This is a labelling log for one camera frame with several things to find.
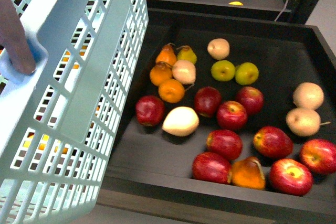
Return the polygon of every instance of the fruit stem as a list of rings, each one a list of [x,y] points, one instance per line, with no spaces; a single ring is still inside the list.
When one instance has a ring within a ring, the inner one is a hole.
[[[194,83],[190,84],[190,86],[188,88],[185,89],[185,91],[187,91],[188,89],[190,89],[191,87],[195,86]]]
[[[330,124],[331,122],[324,122],[324,123],[320,123],[320,125],[326,125],[326,124]]]

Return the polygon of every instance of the green apple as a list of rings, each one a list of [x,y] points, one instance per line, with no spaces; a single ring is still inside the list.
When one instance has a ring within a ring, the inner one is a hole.
[[[251,62],[244,62],[236,67],[235,79],[240,85],[250,85],[259,77],[259,70]]]
[[[217,81],[229,81],[235,76],[235,65],[228,60],[219,60],[211,67],[211,75]]]

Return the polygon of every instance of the light blue basket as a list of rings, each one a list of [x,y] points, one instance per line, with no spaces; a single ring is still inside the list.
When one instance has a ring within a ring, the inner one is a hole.
[[[25,76],[0,56],[0,223],[67,223],[96,203],[146,0],[21,0],[17,12],[37,69]]]

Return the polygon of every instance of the beige pear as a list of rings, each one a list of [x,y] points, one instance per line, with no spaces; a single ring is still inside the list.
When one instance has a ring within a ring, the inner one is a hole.
[[[198,115],[192,108],[180,106],[168,113],[162,129],[175,136],[188,136],[197,129],[199,122]]]
[[[293,93],[293,102],[297,107],[316,110],[324,101],[324,93],[320,86],[312,82],[303,82]]]
[[[188,60],[178,60],[172,68],[173,77],[182,84],[194,84],[196,67]]]
[[[312,136],[320,130],[321,117],[315,110],[295,108],[288,112],[286,122],[295,135]]]
[[[230,54],[230,44],[226,39],[213,39],[208,44],[208,53],[216,60],[223,60]]]

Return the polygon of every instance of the yellow pear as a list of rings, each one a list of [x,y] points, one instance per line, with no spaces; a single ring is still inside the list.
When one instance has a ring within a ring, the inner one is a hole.
[[[173,77],[182,84],[194,84],[196,67],[188,60],[178,60],[172,68]]]
[[[312,82],[303,82],[293,93],[293,102],[297,107],[316,110],[324,101],[324,93],[320,86]]]
[[[230,45],[226,39],[213,39],[208,44],[208,53],[216,60],[223,60],[230,54]]]
[[[286,122],[295,135],[312,136],[320,130],[321,117],[315,110],[295,108],[288,112]]]
[[[199,122],[198,115],[192,108],[180,106],[168,113],[162,129],[175,136],[188,136],[197,129]]]

